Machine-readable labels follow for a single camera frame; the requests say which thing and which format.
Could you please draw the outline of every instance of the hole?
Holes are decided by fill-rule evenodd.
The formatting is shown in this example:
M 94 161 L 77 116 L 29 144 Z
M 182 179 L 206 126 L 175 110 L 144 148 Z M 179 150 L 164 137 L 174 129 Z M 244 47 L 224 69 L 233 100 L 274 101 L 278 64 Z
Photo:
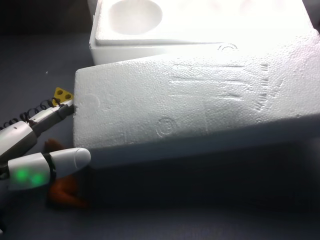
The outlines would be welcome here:
M 122 0 L 109 10 L 110 27 L 119 34 L 144 34 L 158 26 L 161 20 L 161 8 L 150 0 Z

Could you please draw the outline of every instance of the green light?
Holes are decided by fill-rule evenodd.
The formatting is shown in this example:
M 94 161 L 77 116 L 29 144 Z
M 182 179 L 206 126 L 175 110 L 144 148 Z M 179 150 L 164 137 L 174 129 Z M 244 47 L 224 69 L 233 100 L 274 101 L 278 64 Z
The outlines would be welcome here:
M 28 175 L 28 170 L 20 169 L 16 172 L 15 177 L 19 182 L 25 182 L 28 178 Z
M 42 176 L 41 174 L 35 174 L 32 178 L 31 178 L 31 182 L 35 185 L 42 185 L 44 183 L 45 179 L 44 176 Z

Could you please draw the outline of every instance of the styrofoam packaging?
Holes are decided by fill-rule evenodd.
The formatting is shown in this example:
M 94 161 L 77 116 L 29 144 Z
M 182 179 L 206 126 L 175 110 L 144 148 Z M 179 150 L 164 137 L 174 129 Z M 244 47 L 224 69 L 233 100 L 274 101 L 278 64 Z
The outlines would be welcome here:
M 302 0 L 99 0 L 90 49 L 100 65 L 204 44 L 218 49 L 256 30 L 310 28 Z
M 78 70 L 75 146 L 103 168 L 319 134 L 319 33 L 245 34 Z

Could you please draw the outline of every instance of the white box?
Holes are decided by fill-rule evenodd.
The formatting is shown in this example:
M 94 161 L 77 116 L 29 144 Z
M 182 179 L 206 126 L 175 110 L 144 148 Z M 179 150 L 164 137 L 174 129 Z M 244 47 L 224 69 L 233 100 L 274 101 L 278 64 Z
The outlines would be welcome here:
M 100 65 L 310 28 L 301 0 L 99 0 L 90 49 Z

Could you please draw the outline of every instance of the black cable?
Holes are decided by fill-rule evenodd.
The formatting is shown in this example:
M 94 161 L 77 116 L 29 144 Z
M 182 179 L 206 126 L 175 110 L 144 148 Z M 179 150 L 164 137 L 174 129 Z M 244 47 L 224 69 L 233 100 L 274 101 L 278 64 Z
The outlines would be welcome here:
M 36 114 L 38 114 L 38 113 L 39 113 L 40 111 L 42 111 L 42 110 L 46 110 L 46 109 L 48 109 L 48 108 L 53 108 L 53 107 L 54 107 L 53 100 L 55 100 L 55 102 L 56 102 L 59 106 L 61 106 L 61 104 L 60 104 L 60 99 L 58 99 L 58 98 L 52 97 L 52 98 L 50 98 L 50 99 L 48 99 L 48 100 L 43 100 L 43 101 L 40 103 L 40 105 L 38 105 L 38 106 L 36 106 L 36 107 L 33 107 L 33 108 L 30 108 L 28 111 L 25 111 L 25 112 L 21 113 L 21 114 L 19 115 L 20 120 L 19 120 L 18 118 L 12 118 L 11 120 L 6 121 L 2 126 L 0 126 L 0 131 L 3 130 L 3 129 L 5 129 L 5 128 L 7 128 L 7 127 L 9 127 L 10 125 L 13 125 L 13 124 L 19 122 L 19 121 L 32 124 L 33 121 L 30 120 L 30 118 L 31 118 L 30 114 L 33 112 L 34 115 L 36 115 Z

